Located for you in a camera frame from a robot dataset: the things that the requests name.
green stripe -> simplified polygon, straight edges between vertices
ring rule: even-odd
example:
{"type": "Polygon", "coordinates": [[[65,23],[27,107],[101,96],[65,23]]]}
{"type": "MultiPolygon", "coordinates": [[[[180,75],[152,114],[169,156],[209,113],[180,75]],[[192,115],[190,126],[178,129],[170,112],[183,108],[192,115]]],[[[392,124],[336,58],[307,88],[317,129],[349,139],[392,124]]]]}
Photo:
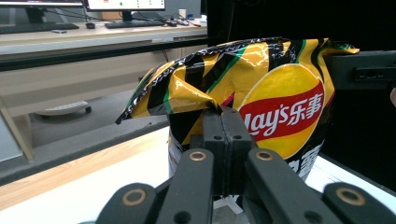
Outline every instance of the green stripe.
{"type": "Polygon", "coordinates": [[[218,85],[219,82],[221,82],[221,80],[223,79],[223,77],[227,74],[227,72],[233,67],[234,64],[236,64],[236,62],[239,61],[239,59],[241,58],[241,56],[244,54],[246,48],[242,48],[240,49],[236,54],[235,57],[233,58],[233,60],[227,65],[227,68],[224,69],[224,72],[221,74],[221,76],[218,78],[218,80],[216,80],[215,82],[213,82],[213,84],[210,86],[209,88],[209,93],[213,91],[213,89],[215,89],[216,85],[218,85]]]}
{"type": "Polygon", "coordinates": [[[300,59],[301,53],[302,53],[303,50],[305,49],[305,46],[306,46],[306,40],[303,40],[303,44],[301,45],[300,52],[299,52],[298,55],[297,55],[296,63],[300,63],[299,59],[300,59]]]}
{"type": "Polygon", "coordinates": [[[163,105],[165,106],[166,112],[168,114],[173,114],[172,107],[169,104],[169,88],[166,89],[165,96],[163,97],[163,105]]]}

wooden surface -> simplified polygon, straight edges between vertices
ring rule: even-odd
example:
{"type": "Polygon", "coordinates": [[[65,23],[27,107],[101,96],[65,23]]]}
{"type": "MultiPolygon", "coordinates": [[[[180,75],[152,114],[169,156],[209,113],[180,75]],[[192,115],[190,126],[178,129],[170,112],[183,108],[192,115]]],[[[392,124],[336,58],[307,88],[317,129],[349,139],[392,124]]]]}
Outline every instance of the wooden surface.
{"type": "Polygon", "coordinates": [[[148,133],[133,140],[59,165],[36,175],[0,187],[0,211],[89,175],[112,164],[124,161],[154,147],[166,146],[168,128],[148,133]]]}

monitor screen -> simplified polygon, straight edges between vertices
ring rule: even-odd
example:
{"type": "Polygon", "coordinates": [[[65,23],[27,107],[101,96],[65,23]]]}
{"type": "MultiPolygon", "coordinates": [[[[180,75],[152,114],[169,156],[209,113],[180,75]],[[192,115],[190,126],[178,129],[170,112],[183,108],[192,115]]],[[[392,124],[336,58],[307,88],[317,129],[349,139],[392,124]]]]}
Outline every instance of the monitor screen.
{"type": "Polygon", "coordinates": [[[0,0],[0,7],[82,7],[81,0],[0,0]]]}
{"type": "Polygon", "coordinates": [[[87,11],[164,11],[165,0],[84,0],[87,11]]]}

computer monitor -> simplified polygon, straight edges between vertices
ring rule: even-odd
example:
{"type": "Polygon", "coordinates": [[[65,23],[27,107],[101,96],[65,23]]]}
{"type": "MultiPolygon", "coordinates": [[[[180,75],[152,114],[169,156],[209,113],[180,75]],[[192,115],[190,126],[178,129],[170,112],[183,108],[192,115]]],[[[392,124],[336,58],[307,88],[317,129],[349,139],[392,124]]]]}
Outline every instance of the computer monitor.
{"type": "Polygon", "coordinates": [[[89,12],[122,12],[123,21],[132,20],[133,11],[165,11],[165,0],[83,0],[89,12]]]}
{"type": "Polygon", "coordinates": [[[44,9],[48,7],[82,7],[81,0],[0,0],[0,7],[24,7],[30,23],[43,22],[44,9]]]}

lay's chip bag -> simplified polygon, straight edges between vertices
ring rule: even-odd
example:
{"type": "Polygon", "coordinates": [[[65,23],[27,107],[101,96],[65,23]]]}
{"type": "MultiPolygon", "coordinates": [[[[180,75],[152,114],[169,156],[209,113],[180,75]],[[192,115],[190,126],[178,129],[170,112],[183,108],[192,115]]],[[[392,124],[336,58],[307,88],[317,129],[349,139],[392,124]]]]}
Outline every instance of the lay's chip bag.
{"type": "Polygon", "coordinates": [[[334,86],[323,55],[356,54],[328,38],[234,41],[151,69],[117,119],[167,115],[174,171],[190,136],[202,134],[204,109],[239,111],[259,147],[279,153],[305,178],[321,149],[334,86]]]}

